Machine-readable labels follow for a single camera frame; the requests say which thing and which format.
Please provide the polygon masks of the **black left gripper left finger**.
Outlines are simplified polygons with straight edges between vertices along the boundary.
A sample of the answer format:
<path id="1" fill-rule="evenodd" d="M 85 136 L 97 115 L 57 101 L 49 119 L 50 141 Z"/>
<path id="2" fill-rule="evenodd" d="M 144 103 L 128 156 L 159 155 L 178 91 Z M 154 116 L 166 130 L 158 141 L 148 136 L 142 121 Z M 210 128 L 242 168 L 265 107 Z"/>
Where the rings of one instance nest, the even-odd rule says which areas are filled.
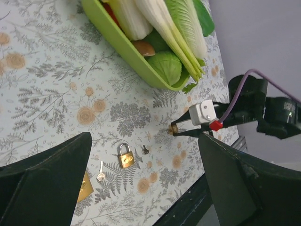
<path id="1" fill-rule="evenodd" d="M 2 226 L 69 226 L 92 146 L 80 133 L 0 169 Z"/>

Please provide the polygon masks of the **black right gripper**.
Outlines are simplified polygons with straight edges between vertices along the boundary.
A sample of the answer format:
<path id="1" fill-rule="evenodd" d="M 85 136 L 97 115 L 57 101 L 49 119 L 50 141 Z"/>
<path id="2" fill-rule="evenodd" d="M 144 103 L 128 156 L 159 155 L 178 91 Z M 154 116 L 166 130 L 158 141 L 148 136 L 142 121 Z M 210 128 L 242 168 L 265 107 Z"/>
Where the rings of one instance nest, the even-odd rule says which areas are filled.
<path id="1" fill-rule="evenodd" d="M 232 108 L 231 112 L 227 115 L 223 122 L 217 122 L 222 118 L 226 113 L 226 110 L 229 107 L 229 104 L 213 102 L 215 113 L 217 119 L 213 120 L 209 124 L 209 129 L 213 131 L 218 131 L 223 128 L 228 128 L 232 126 L 237 126 L 257 120 L 263 119 L 263 110 L 265 107 L 266 101 L 237 101 Z M 193 126 L 201 126 L 202 122 L 197 112 L 187 111 L 179 119 L 171 122 L 171 126 L 185 121 L 191 121 Z M 173 133 L 174 137 L 187 136 L 187 137 L 196 137 L 198 138 L 201 134 L 208 134 L 213 136 L 212 131 L 205 131 L 204 129 L 192 129 L 185 130 L 182 132 Z"/>

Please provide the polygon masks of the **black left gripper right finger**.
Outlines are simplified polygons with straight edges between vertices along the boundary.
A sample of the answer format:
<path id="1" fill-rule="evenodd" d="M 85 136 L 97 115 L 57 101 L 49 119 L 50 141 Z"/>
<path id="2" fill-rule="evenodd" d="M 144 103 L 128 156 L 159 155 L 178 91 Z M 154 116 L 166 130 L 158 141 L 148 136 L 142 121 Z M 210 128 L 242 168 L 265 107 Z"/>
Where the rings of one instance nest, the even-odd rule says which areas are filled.
<path id="1" fill-rule="evenodd" d="M 201 134 L 198 146 L 222 226 L 299 226 L 301 173 Z"/>

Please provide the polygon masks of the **large brass padlock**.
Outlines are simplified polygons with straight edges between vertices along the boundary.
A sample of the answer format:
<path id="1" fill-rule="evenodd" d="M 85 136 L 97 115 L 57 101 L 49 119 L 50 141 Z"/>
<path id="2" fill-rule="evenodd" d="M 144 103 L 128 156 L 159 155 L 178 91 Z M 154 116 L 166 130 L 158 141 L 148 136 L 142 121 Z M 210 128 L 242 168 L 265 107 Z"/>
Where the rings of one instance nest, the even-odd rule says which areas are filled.
<path id="1" fill-rule="evenodd" d="M 90 194 L 94 192 L 94 189 L 92 187 L 89 175 L 87 172 L 85 172 L 83 181 L 80 187 L 79 196 L 77 199 L 77 202 L 82 201 L 83 199 L 87 198 Z"/>

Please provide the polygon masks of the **small dark key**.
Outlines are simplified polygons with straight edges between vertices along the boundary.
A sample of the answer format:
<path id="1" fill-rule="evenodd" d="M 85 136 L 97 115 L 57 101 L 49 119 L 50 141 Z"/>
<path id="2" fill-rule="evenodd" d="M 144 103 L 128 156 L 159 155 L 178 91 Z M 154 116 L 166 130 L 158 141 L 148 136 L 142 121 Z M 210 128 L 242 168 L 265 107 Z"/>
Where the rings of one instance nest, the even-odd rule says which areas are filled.
<path id="1" fill-rule="evenodd" d="M 143 145 L 143 154 L 146 155 L 149 153 L 149 150 L 146 148 L 145 145 Z"/>

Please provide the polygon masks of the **small silver key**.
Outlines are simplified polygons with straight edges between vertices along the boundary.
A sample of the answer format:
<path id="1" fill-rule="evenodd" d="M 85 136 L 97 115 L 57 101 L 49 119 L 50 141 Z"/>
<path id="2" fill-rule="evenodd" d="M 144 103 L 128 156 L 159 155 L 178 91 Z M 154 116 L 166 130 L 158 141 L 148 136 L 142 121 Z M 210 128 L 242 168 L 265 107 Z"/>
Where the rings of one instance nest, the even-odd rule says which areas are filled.
<path id="1" fill-rule="evenodd" d="M 97 179 L 99 182 L 101 182 L 101 181 L 104 181 L 105 178 L 106 178 L 106 175 L 105 175 L 104 172 L 103 172 L 103 161 L 101 161 L 101 162 L 100 162 L 99 173 L 98 173 L 96 179 Z"/>

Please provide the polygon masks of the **small brass padlock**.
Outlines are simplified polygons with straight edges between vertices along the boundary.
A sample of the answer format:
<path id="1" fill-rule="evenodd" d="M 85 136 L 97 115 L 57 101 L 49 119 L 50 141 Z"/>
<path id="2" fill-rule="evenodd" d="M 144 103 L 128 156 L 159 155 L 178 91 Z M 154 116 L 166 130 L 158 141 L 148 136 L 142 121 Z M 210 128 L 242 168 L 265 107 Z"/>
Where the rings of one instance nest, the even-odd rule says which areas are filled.
<path id="1" fill-rule="evenodd" d="M 119 151 L 119 163 L 122 169 L 128 168 L 134 165 L 134 155 L 133 152 L 130 150 L 130 146 L 127 143 L 122 143 L 118 147 Z"/>

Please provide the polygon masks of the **small brass padlock shackle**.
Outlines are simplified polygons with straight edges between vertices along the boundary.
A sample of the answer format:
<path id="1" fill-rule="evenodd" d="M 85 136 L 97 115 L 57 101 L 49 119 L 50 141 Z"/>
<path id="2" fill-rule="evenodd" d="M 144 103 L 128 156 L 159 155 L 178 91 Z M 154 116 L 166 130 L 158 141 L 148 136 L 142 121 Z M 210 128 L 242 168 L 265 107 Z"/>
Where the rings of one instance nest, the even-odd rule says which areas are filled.
<path id="1" fill-rule="evenodd" d="M 182 132 L 185 132 L 186 129 L 178 128 L 177 125 L 169 125 L 169 127 L 166 129 L 167 134 L 174 136 L 175 134 L 179 134 Z"/>

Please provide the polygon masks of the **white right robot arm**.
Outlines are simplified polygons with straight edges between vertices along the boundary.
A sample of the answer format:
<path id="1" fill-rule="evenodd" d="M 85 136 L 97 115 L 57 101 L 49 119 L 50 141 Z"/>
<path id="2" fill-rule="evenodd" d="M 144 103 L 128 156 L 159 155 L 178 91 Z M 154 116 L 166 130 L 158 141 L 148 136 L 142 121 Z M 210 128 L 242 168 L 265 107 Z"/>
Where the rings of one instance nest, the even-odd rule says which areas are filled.
<path id="1" fill-rule="evenodd" d="M 249 75 L 240 85 L 242 75 L 229 82 L 229 103 L 204 100 L 192 105 L 169 125 L 167 133 L 198 137 L 199 134 L 256 121 L 256 131 L 279 139 L 301 133 L 301 104 L 289 97 L 268 97 L 266 79 Z"/>

